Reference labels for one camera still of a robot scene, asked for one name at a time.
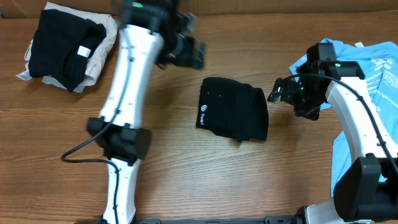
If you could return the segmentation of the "black Sydrogen t-shirt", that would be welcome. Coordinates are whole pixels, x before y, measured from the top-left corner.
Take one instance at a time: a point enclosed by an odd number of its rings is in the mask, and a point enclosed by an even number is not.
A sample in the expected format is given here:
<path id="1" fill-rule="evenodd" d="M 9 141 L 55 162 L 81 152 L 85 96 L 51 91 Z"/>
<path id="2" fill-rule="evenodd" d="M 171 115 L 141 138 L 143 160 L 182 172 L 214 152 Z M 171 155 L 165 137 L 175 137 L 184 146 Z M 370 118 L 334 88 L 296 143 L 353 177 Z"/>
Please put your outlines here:
<path id="1" fill-rule="evenodd" d="M 269 113 L 263 90 L 229 78 L 205 78 L 196 127 L 237 142 L 266 141 Z"/>

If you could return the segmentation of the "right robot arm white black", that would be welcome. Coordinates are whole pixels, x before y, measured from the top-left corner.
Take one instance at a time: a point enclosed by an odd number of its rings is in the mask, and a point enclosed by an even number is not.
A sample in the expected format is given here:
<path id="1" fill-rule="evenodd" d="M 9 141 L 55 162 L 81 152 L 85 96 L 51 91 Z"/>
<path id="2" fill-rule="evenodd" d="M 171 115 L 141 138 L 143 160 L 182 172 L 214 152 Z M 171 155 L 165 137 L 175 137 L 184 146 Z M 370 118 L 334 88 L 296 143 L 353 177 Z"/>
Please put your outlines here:
<path id="1" fill-rule="evenodd" d="M 331 104 L 351 154 L 351 166 L 337 182 L 333 197 L 304 208 L 302 223 L 367 223 L 397 219 L 397 144 L 386 131 L 369 97 L 357 62 L 320 60 L 297 74 L 278 78 L 269 102 L 294 106 L 296 116 L 319 118 Z"/>

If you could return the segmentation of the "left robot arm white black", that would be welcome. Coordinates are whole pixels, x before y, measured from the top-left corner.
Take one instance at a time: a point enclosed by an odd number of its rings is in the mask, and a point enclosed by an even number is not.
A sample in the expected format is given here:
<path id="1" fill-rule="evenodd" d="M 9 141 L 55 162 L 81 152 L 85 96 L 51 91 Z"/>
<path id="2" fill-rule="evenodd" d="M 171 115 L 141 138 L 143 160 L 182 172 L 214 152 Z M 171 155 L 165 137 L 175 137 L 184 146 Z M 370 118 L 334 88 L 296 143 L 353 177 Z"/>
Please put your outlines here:
<path id="1" fill-rule="evenodd" d="M 153 68 L 204 67 L 205 45 L 189 35 L 195 16 L 181 13 L 178 5 L 178 0 L 123 2 L 111 89 L 98 117 L 86 126 L 108 166 L 108 198 L 100 223 L 134 222 L 137 173 L 152 139 L 141 123 Z"/>

